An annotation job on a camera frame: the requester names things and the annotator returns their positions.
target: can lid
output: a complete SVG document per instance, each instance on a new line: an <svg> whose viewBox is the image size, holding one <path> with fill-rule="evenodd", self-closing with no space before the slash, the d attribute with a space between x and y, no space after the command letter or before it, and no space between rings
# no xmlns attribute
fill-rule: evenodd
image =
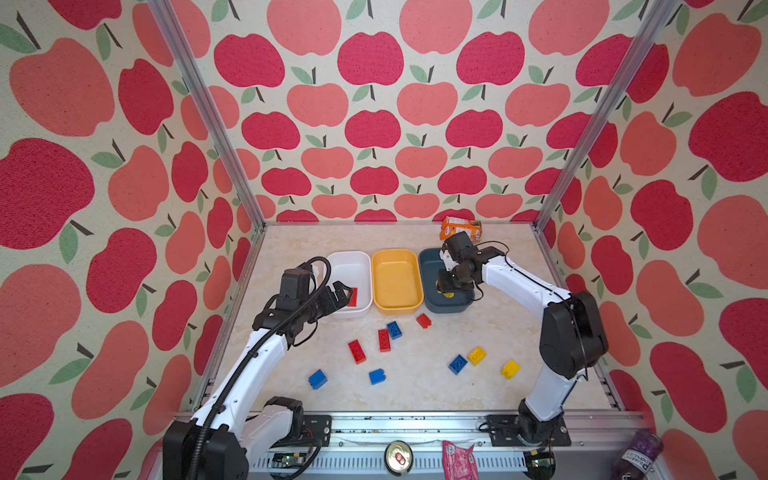
<svg viewBox="0 0 768 480"><path fill-rule="evenodd" d="M413 450L405 442L392 442L384 452L384 464L393 475L409 472L413 466Z"/></svg>

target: yellow bin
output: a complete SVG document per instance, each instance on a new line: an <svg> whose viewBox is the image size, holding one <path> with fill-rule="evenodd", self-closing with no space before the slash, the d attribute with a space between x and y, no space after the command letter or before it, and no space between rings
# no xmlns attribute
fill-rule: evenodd
<svg viewBox="0 0 768 480"><path fill-rule="evenodd" d="M411 250L376 252L371 259L373 302L384 315L415 313L424 301L419 261Z"/></svg>

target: yellow lego brick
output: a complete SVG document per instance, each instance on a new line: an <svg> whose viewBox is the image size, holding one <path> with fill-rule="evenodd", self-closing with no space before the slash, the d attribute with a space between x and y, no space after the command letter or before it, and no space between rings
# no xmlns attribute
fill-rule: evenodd
<svg viewBox="0 0 768 480"><path fill-rule="evenodd" d="M485 351L480 347L476 348L474 352L469 354L469 361L474 366L477 366L478 363L482 362L484 358L485 358Z"/></svg>
<svg viewBox="0 0 768 480"><path fill-rule="evenodd" d="M502 375L507 377L507 380L509 380L513 376L517 375L517 372L519 371L520 366L515 363L514 360L510 360L508 364L504 365L504 368L502 369Z"/></svg>

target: dark blue bin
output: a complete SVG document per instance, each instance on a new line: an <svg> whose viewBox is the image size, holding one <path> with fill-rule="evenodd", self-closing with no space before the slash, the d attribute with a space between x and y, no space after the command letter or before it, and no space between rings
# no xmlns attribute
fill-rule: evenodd
<svg viewBox="0 0 768 480"><path fill-rule="evenodd" d="M439 248L428 248L419 254L419 269L424 287L424 304L433 313L459 313L467 309L475 298L475 291L457 292L448 298L437 291L437 272L445 268Z"/></svg>

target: blue lego brick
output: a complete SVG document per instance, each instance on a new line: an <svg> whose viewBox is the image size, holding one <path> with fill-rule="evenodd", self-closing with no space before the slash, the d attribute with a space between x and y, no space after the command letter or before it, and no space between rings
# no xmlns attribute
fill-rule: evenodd
<svg viewBox="0 0 768 480"><path fill-rule="evenodd" d="M312 374L310 377L310 385L313 389L317 390L321 386L325 385L328 379L326 378L325 374L322 370L318 370Z"/></svg>
<svg viewBox="0 0 768 480"><path fill-rule="evenodd" d="M466 364L467 364L466 359L463 356L459 355L459 356L456 356L456 358L453 360L453 362L451 362L451 365L449 365L448 368L450 368L452 372L458 375L458 373L462 371L462 369L464 368L464 365Z"/></svg>
<svg viewBox="0 0 768 480"><path fill-rule="evenodd" d="M397 326L397 322L387 323L386 329L389 330L389 335L393 340L402 336L402 332L400 331L400 327Z"/></svg>
<svg viewBox="0 0 768 480"><path fill-rule="evenodd" d="M384 370L382 369L374 370L369 373L368 376L371 377L371 385L375 385L376 383L381 383L386 380L386 375L384 375Z"/></svg>

